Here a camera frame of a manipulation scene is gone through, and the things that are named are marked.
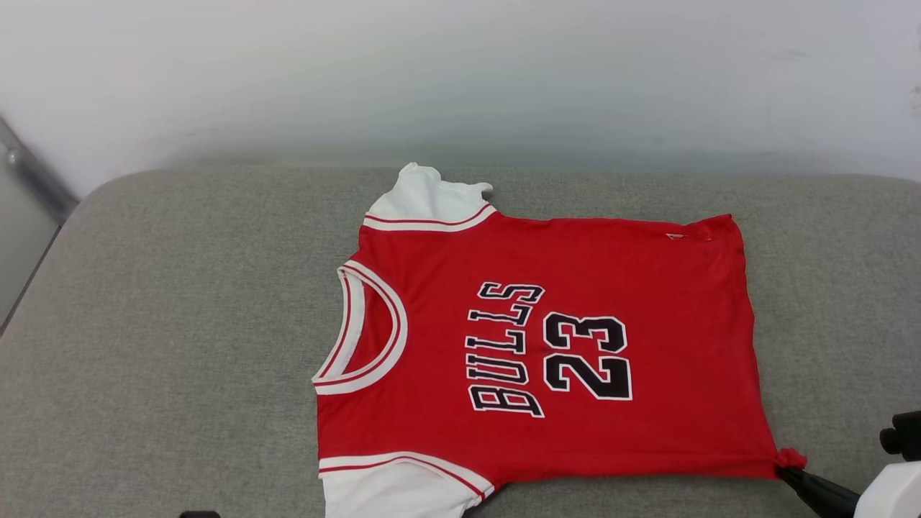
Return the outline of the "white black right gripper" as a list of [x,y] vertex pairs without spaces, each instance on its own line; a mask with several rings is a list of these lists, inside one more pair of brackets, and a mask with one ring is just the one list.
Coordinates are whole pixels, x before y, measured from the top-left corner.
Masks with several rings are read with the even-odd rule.
[[860,495],[799,468],[776,475],[819,517],[917,518],[921,514],[920,461],[890,463]]

